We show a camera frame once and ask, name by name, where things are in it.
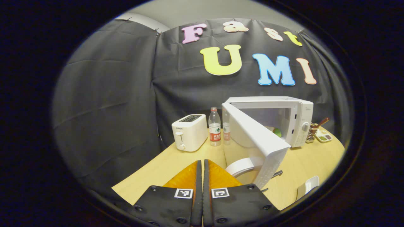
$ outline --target wooden table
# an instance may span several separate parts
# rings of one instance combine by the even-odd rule
[[[147,187],[164,185],[196,160],[202,161],[202,173],[204,159],[210,159],[220,167],[226,168],[223,146],[226,146],[223,144],[223,140],[220,146],[212,147],[207,139],[197,151],[186,152],[178,150],[173,143],[145,166],[113,186],[112,189],[128,203],[134,205]],[[277,170],[282,170],[283,174],[272,178],[266,184],[264,188],[268,188],[268,190],[264,192],[264,195],[277,209],[284,209],[296,201],[297,188],[307,179],[317,175],[322,184],[332,174],[344,152],[343,145],[334,136],[332,141],[327,143],[320,143],[315,139],[313,143],[306,143],[302,147],[290,148]]]

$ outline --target plastic bottle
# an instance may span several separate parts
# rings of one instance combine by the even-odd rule
[[[210,108],[209,115],[209,139],[211,146],[219,146],[220,145],[220,117],[217,113],[216,107]]]
[[[225,145],[230,144],[230,123],[229,123],[230,114],[223,109],[223,140]]]

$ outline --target microwave door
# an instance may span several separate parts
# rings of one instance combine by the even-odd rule
[[[230,103],[230,141],[223,145],[226,171],[241,183],[254,183],[262,189],[272,178],[290,147],[282,138]]]

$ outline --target toaster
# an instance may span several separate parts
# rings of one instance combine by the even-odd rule
[[[206,115],[191,114],[171,124],[175,144],[181,151],[198,150],[209,136]]]

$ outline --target white microwave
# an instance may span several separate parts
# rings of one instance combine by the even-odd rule
[[[292,97],[232,97],[222,108],[229,115],[222,117],[230,138],[223,145],[226,171],[260,189],[273,177],[287,150],[304,145],[313,114],[312,102]]]

